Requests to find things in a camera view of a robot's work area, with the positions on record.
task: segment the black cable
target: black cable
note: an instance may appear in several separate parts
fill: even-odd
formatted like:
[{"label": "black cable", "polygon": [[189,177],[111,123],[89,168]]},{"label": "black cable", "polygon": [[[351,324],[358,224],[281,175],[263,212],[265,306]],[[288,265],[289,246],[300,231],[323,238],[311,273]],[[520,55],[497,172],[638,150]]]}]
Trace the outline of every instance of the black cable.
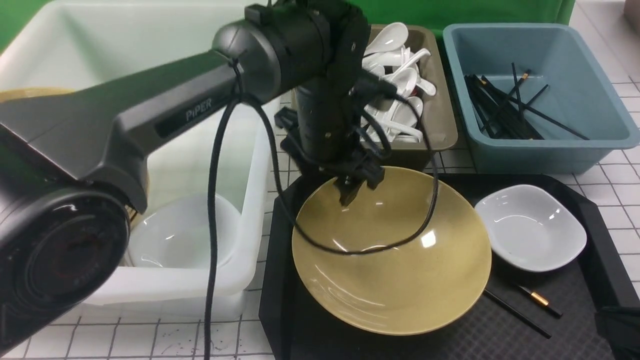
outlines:
[{"label": "black cable", "polygon": [[211,308],[213,305],[213,291],[216,283],[216,271],[217,271],[217,259],[218,259],[218,235],[216,228],[216,181],[218,178],[218,163],[220,162],[220,152],[222,149],[222,139],[224,137],[225,131],[227,130],[227,125],[231,118],[231,114],[233,110],[236,108],[238,104],[245,103],[251,106],[260,116],[262,123],[264,124],[265,130],[267,132],[267,137],[269,138],[269,148],[271,150],[271,161],[273,163],[274,177],[276,183],[276,190],[278,192],[278,198],[280,199],[280,203],[283,205],[285,209],[285,215],[287,216],[290,223],[298,230],[298,232],[302,235],[302,237],[309,242],[309,244],[317,247],[323,251],[330,252],[336,255],[366,255],[366,254],[374,254],[377,252],[383,252],[386,250],[393,249],[398,246],[402,246],[406,243],[409,243],[420,236],[426,227],[429,225],[431,218],[433,217],[433,213],[435,212],[436,201],[438,198],[438,167],[435,162],[435,152],[431,148],[431,143],[429,142],[429,138],[426,133],[426,129],[422,122],[420,121],[420,115],[418,111],[411,105],[411,103],[401,97],[399,95],[395,96],[395,100],[400,101],[401,103],[409,106],[409,108],[413,112],[413,116],[418,120],[418,124],[420,130],[422,131],[422,135],[424,138],[424,143],[427,147],[427,151],[429,151],[431,155],[431,162],[433,164],[433,194],[431,197],[431,204],[429,204],[429,210],[424,219],[423,224],[420,229],[416,231],[413,235],[409,236],[406,239],[401,241],[397,241],[390,245],[386,245],[384,247],[367,249],[367,250],[359,250],[359,251],[342,251],[333,249],[330,247],[326,247],[315,240],[313,240],[304,230],[300,227],[296,218],[291,213],[291,210],[287,208],[284,204],[284,191],[282,190],[282,184],[280,182],[280,167],[278,166],[278,154],[276,148],[276,139],[275,134],[273,133],[273,128],[271,127],[271,122],[269,121],[269,117],[264,113],[262,109],[262,105],[258,99],[250,94],[242,93],[241,87],[241,79],[240,74],[237,71],[237,62],[231,64],[234,70],[236,71],[236,77],[238,81],[238,89],[239,94],[234,94],[231,96],[229,103],[227,104],[227,108],[225,109],[222,118],[220,119],[220,124],[218,125],[218,131],[216,133],[216,138],[213,141],[213,150],[211,154],[211,165],[209,167],[209,185],[207,189],[207,208],[209,213],[209,236],[211,240],[211,264],[209,266],[209,280],[207,283],[207,295],[205,300],[205,315],[204,315],[204,360],[210,360],[211,358]]}]

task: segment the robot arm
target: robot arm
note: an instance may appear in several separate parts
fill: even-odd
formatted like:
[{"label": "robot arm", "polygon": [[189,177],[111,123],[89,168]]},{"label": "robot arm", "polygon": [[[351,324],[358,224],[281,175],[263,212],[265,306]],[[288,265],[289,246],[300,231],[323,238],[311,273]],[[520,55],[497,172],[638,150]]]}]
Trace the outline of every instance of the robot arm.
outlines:
[{"label": "robot arm", "polygon": [[349,191],[367,180],[375,187],[383,171],[353,131],[360,116],[349,96],[368,38],[366,18],[343,0],[252,5],[206,53],[70,95],[8,102],[0,126],[73,180],[108,184],[144,212],[146,157],[224,107],[238,81],[263,104],[299,86],[289,139],[302,150],[291,150],[299,166],[321,165],[355,184]]},{"label": "robot arm", "polygon": [[384,172],[358,111],[396,91],[362,72],[368,38],[344,0],[253,5],[206,53],[0,104],[0,356],[104,284],[127,246],[124,205],[147,208],[147,156],[240,91],[264,104],[297,87],[298,112],[276,116],[282,147],[304,174],[336,176],[343,204],[375,188]]}]

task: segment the brown tray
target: brown tray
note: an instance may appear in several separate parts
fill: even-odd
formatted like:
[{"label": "brown tray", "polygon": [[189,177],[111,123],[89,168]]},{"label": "brown tray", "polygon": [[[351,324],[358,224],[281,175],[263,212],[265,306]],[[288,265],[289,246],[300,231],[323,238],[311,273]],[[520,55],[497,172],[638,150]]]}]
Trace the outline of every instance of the brown tray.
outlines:
[{"label": "brown tray", "polygon": [[[372,25],[369,42],[378,35],[385,25]],[[420,26],[407,26],[409,38],[404,44],[413,53],[419,49],[427,49],[431,52],[431,57],[421,59],[418,62],[418,69],[422,78],[432,82],[436,86],[435,96],[423,95],[425,107],[422,114],[422,124],[427,129],[431,147],[434,151],[444,151],[453,147],[458,141],[458,128],[453,115],[449,88],[445,79],[442,59],[438,51],[436,37],[430,30]],[[292,92],[292,108],[296,108],[295,91]],[[392,142],[392,155],[384,161],[385,165],[412,168],[422,171],[431,159],[431,155],[426,150],[424,142],[406,143]]]}]

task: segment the black chopstick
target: black chopstick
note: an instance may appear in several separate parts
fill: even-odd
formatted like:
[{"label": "black chopstick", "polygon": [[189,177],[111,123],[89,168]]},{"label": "black chopstick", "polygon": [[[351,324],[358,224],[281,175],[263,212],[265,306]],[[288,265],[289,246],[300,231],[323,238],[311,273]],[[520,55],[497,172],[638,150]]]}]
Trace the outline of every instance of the black chopstick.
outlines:
[{"label": "black chopstick", "polygon": [[[482,107],[486,112],[495,114],[493,120],[487,120],[486,127],[498,125],[510,138],[523,137],[522,132],[517,128],[517,125],[513,123],[512,119],[509,119],[508,115],[505,114],[504,111],[500,111],[498,109],[497,102],[500,102],[500,99],[493,98],[490,94],[487,94],[479,87],[476,87],[475,91],[477,97],[481,99]],[[484,131],[486,127],[483,126],[480,131]]]},{"label": "black chopstick", "polygon": [[[487,82],[484,80],[480,80],[478,78],[476,78],[477,83],[479,84],[480,87],[482,88],[488,88],[487,86]],[[503,100],[503,97],[496,94],[495,92],[491,92],[491,91],[487,91],[487,93],[493,97],[493,99],[495,101],[501,101]],[[528,140],[544,140],[544,137],[542,137],[542,135],[540,135],[540,133],[536,130],[535,127],[533,127],[533,125],[531,125],[531,123],[529,123],[529,121],[527,121],[527,119],[524,118],[524,114],[522,114],[522,119],[520,118],[520,113],[518,112],[517,109],[515,109],[512,106],[506,106],[504,111],[506,113],[509,113],[511,116],[511,122],[514,124],[518,125],[518,128],[520,129],[520,132],[523,134],[523,136],[519,137],[519,139],[528,139]]]},{"label": "black chopstick", "polygon": [[516,85],[509,92],[509,95],[505,96],[505,99],[500,102],[500,104],[498,105],[498,110],[496,110],[496,112],[489,118],[489,123],[493,120],[493,118],[496,115],[498,115],[500,110],[502,110],[505,106],[507,106],[507,104],[509,104],[509,99],[508,98],[511,97],[516,91],[518,91],[518,89],[520,88],[520,85],[522,85],[522,83],[529,77],[529,73],[530,72],[531,72],[531,70],[529,70],[529,69],[527,69],[527,71],[524,72],[524,74],[522,75],[520,80],[518,80]]},{"label": "black chopstick", "polygon": [[551,315],[553,315],[558,319],[562,317],[562,313],[556,310],[553,306],[551,306],[551,304],[549,303],[549,300],[545,299],[542,295],[528,288],[525,288],[524,286],[517,285],[517,284],[516,286],[519,289],[521,289],[523,292],[529,294],[530,298],[533,299],[533,301],[539,306],[541,306],[546,312],[550,313]]},{"label": "black chopstick", "polygon": [[[500,90],[500,89],[498,89],[497,87],[493,86],[493,84],[491,84],[491,83],[490,83],[490,82],[489,82],[489,81],[488,81],[484,76],[483,76],[482,80],[484,80],[484,81],[486,81],[486,82],[487,82],[487,84],[489,85],[489,89],[490,89],[491,91],[494,91],[494,92],[496,92],[496,93],[500,94],[501,96],[504,96],[504,97],[505,97],[505,99],[506,99],[506,100],[508,100],[508,101],[511,101],[511,102],[513,102],[513,103],[515,103],[515,104],[517,104],[517,103],[518,103],[518,99],[513,98],[513,97],[511,96],[512,94],[510,94],[510,95],[509,95],[509,94],[506,94],[506,93],[505,93],[505,92],[503,92],[502,90]],[[541,117],[541,118],[543,118],[543,119],[545,119],[545,120],[549,121],[550,123],[552,123],[552,124],[554,124],[554,125],[556,125],[556,126],[558,126],[558,127],[562,128],[562,129],[564,129],[564,130],[568,131],[569,133],[571,133],[571,134],[573,134],[573,135],[575,135],[575,136],[577,136],[577,137],[579,137],[579,138],[583,139],[583,140],[589,140],[589,138],[587,138],[586,136],[584,136],[584,135],[582,135],[582,134],[578,133],[577,131],[573,130],[573,129],[572,129],[572,128],[570,128],[570,127],[567,127],[566,125],[563,125],[563,124],[559,123],[558,121],[556,121],[556,120],[552,119],[551,117],[549,117],[549,116],[545,115],[544,113],[541,113],[540,111],[538,111],[538,110],[536,110],[536,109],[532,108],[531,106],[529,106],[529,105],[527,105],[527,104],[524,104],[524,108],[525,108],[526,110],[529,110],[529,111],[531,111],[532,113],[536,114],[537,116],[539,116],[539,117]]]},{"label": "black chopstick", "polygon": [[549,87],[549,85],[548,85],[548,84],[547,84],[547,85],[545,85],[545,86],[544,86],[542,89],[540,89],[540,91],[539,91],[539,92],[537,92],[537,93],[536,93],[536,95],[534,95],[534,96],[531,98],[531,100],[529,100],[529,101],[527,102],[527,104],[525,104],[525,105],[527,105],[527,106],[531,106],[531,104],[533,104],[533,102],[534,102],[534,101],[535,101],[535,100],[536,100],[540,95],[542,95],[542,93],[543,93],[543,92],[545,92],[545,90],[546,90],[548,87]]},{"label": "black chopstick", "polygon": [[522,98],[520,97],[520,87],[518,86],[518,75],[516,74],[515,63],[511,63],[511,70],[513,71],[513,86],[516,88],[516,97],[518,98],[518,118],[524,122],[524,109],[522,108]]},{"label": "black chopstick", "polygon": [[[493,92],[485,92],[485,90],[483,90],[483,89],[486,86],[483,84],[482,80],[480,80],[480,79],[478,79],[476,77],[475,81],[476,81],[476,85],[479,88],[479,91],[481,91],[483,94],[489,95],[493,99],[494,102],[501,102],[501,101],[504,100],[502,97],[497,96]],[[519,118],[519,114],[518,114],[517,110],[514,109],[514,107],[512,107],[511,105],[507,105],[503,109],[503,111],[500,112],[500,114],[497,116],[496,119],[500,121],[500,124],[503,127],[511,129],[511,132],[515,134],[511,138],[514,138],[514,139],[533,139],[533,138],[542,139],[540,134],[538,134],[538,132],[535,129],[533,129],[533,127],[526,120],[524,122],[522,122],[518,118]]]},{"label": "black chopstick", "polygon": [[486,117],[484,117],[484,113],[482,111],[482,107],[480,107],[480,104],[478,102],[477,95],[476,95],[476,92],[474,90],[475,86],[473,85],[473,82],[472,82],[471,78],[467,77],[467,78],[465,78],[465,81],[467,83],[467,90],[469,91],[469,95],[471,97],[471,104],[473,104],[474,108],[476,109],[476,113],[478,114],[478,117],[480,118],[480,122],[482,122],[482,125],[486,129],[486,133],[489,134],[489,137],[492,138],[492,139],[496,139],[497,136],[496,136],[495,132],[493,131],[491,126],[488,126],[488,123],[486,121]]},{"label": "black chopstick", "polygon": [[539,334],[541,334],[545,338],[547,338],[547,339],[551,338],[551,334],[549,334],[547,331],[542,329],[538,324],[534,323],[531,319],[526,317],[524,314],[522,314],[518,310],[514,309],[513,306],[507,304],[504,300],[500,299],[498,296],[496,296],[491,291],[489,291],[487,289],[484,289],[483,293],[484,293],[484,295],[486,297],[491,299],[494,303],[498,304],[501,308],[505,309],[506,311],[511,313],[513,316],[517,317],[521,322],[523,322],[524,324],[528,325],[530,328],[534,329],[535,331],[537,331]]}]

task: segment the yellow bowl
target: yellow bowl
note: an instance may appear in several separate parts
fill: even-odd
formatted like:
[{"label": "yellow bowl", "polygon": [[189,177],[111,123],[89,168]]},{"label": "yellow bowl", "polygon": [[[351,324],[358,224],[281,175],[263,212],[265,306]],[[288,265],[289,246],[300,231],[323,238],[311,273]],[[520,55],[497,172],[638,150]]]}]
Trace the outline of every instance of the yellow bowl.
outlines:
[{"label": "yellow bowl", "polygon": [[[409,237],[423,223],[433,189],[429,175],[387,167],[375,191],[363,186],[342,208],[333,181],[307,199],[298,223],[314,240],[342,250]],[[406,245],[341,256],[311,246],[294,230],[292,250],[302,282],[320,305],[355,327],[388,335],[422,334],[455,321],[476,303],[491,270],[482,220],[442,182],[431,223]]]},{"label": "yellow bowl", "polygon": [[15,90],[7,90],[0,92],[0,102],[23,99],[25,97],[66,95],[72,93],[73,90],[64,88],[22,88]]}]

